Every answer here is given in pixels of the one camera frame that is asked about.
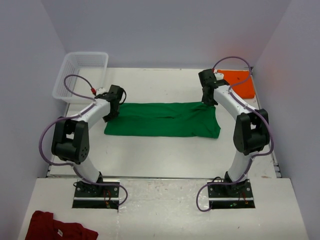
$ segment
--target white tabletop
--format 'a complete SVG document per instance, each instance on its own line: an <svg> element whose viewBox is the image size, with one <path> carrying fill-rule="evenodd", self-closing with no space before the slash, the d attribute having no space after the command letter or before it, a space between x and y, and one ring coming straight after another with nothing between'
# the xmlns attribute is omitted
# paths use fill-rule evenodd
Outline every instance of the white tabletop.
<svg viewBox="0 0 320 240"><path fill-rule="evenodd" d="M113 209L72 209L74 179L39 178L19 234L24 240L36 210L54 219L80 223L99 233L98 240L307 240L289 179L251 178L256 208L200 212L195 196L206 183L196 180L122 179L129 197ZM208 207L208 192L200 196Z"/></svg>
<svg viewBox="0 0 320 240"><path fill-rule="evenodd" d="M127 103L199 102L202 88L198 73L203 69L108 68L105 87L123 87ZM90 79L92 72L80 72ZM88 86L77 85L76 92L86 93ZM247 102L258 108L256 99ZM71 104L68 115L84 106ZM233 143L235 121L221 106L216 107L221 127L218 139L203 137L140 137L105 135L101 119L89 132L90 159L104 176L152 178L214 178L224 176L236 149ZM61 162L57 157L54 162ZM74 176L68 166L52 166L52 176ZM275 178L271 156L257 158L249 177Z"/></svg>

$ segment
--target white plastic basket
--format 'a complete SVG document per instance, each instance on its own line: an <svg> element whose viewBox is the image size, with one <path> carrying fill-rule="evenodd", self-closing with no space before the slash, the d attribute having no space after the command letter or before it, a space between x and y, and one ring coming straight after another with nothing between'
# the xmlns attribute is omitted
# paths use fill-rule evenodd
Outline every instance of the white plastic basket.
<svg viewBox="0 0 320 240"><path fill-rule="evenodd" d="M76 74L89 80L95 89L103 87L108 58L108 54L105 52L79 51L68 53L61 65L52 96L55 99L60 99L70 104L90 103L89 99L84 99L68 92L64 86L64 78L69 74ZM92 97L89 85L81 78L72 76L66 82L68 87L77 94Z"/></svg>

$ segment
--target purple cable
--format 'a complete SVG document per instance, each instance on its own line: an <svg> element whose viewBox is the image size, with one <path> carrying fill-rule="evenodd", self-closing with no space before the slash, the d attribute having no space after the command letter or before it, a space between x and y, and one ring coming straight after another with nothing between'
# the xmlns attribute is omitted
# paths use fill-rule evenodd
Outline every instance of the purple cable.
<svg viewBox="0 0 320 240"><path fill-rule="evenodd" d="M233 182L210 182L210 183L207 183L207 184L203 185L203 186L200 188L200 190L198 191L198 193L197 193L197 195L196 195L196 199L195 199L196 207L199 209L199 211L201 211L201 212L203 212L203 213L204 213L204 212L208 212L208 211L211 210L211 207L209 207L208 209L201 209L201 208L199 207L199 195L200 195L201 191L202 191L204 188L209 187L209 186L212 186L212 185L225 185L225 186L230 186L230 185L234 185L234 184L239 183L239 182L241 181L241 179L243 179L244 176L249 172L249 169L250 169L251 164L252 164L252 162L253 162L253 159L254 159L255 157L267 156L267 155L271 154L271 153L273 152L274 148L275 148L274 137L273 137L272 131L271 131L271 129L270 129L270 126L269 126L267 120L266 120L260 113L258 113L258 112L255 111L254 109L248 107L247 105L243 104L243 103L232 93L232 88L233 88L233 87L235 87L235 86L237 86L237 85L240 85L240 84L243 84L243 83L245 83L246 81L249 80L249 78L250 78L250 76L251 76L251 74L252 74L252 70L251 70L250 64L249 64L244 58L242 58L242 57L239 57L239 56L227 56L227 57L224 57L224 58L220 59L218 62L216 62L216 64L213 66L213 69L215 69L215 67L216 67L220 62L222 62L222 61L225 60L225 59L240 59L240 60L244 61L244 62L246 63L246 65L248 66L248 68L249 68L249 75L248 75L248 77L247 77L245 80L241 81L241 82L237 82L237 83L231 85L231 86L229 87L229 89L228 89L228 92L229 92L229 94L231 95L231 97L232 97L239 105L241 105L242 107L248 109L248 110L251 111L252 113L256 114L256 115L262 120L262 122L264 123L264 125L266 126L266 128L267 128L267 130L268 130L268 132L269 132L269 136L270 136L270 150L269 150L268 152L257 153L257 154L252 155L251 158L250 158L249 164L248 164L248 166L247 166L247 168L246 168L246 170L245 170L245 172L244 172L244 173L241 175L241 177L240 177L239 179L237 179L236 181L233 181Z"/></svg>
<svg viewBox="0 0 320 240"><path fill-rule="evenodd" d="M70 74L70 75L67 75L67 76L64 78L64 80L63 80L64 87L65 87L70 93L72 93L73 95L78 96L78 97L80 97L80 98L92 100L94 103L96 102L96 99L94 99L93 97L84 96L84 95L77 94L77 93L75 93L74 91L72 91L72 90L67 86L67 83L66 83L66 80L67 80L69 77L78 77L78 78L81 78L81 79L85 80L85 81L90 85L91 88L93 88L93 87L92 87L91 83L90 83L87 79L85 79L84 77L82 77L82 76L80 76L80 75L76 75L76 74ZM50 164L50 165L53 165L53 166L71 166L71 167L73 168L75 174L76 174L80 179L84 180L85 182L87 182L87 183L89 183L89 184L97 185L97 186L119 187L119 188L122 188L122 189L124 190L124 192L125 192L125 198L124 198L124 200L123 200L121 203L118 204L118 206L120 206L120 205L124 204L125 201L126 201L127 198L128 198L128 191L127 191L127 189L126 189L124 186L122 186L122 185L120 185L120 184L117 184L117 183L99 183L99 182L90 181L90 180L84 178L84 177L77 171L77 169L73 167L74 165L73 165L72 163L55 163L55 162L50 161L50 160L45 156L44 151L43 151L43 148L42 148L42 144L43 144L45 135L46 135L46 133L48 132L48 130L49 130L53 125L55 125L56 123L58 123L58 122L60 122L60 121L70 120L70 119L76 119L76 118L81 117L81 115L86 114L87 112L89 112L89 111L95 106L94 103L92 103L86 110L82 111L82 112L81 112L80 114L78 114L78 115L68 116L68 117L61 117L61 118L58 118L58 119L54 120L52 123L50 123L50 124L43 130L43 132L42 132L41 135L40 135L40 139L39 139L39 143L38 143L39 153L40 153L41 157L43 158L43 160L44 160L46 163Z"/></svg>

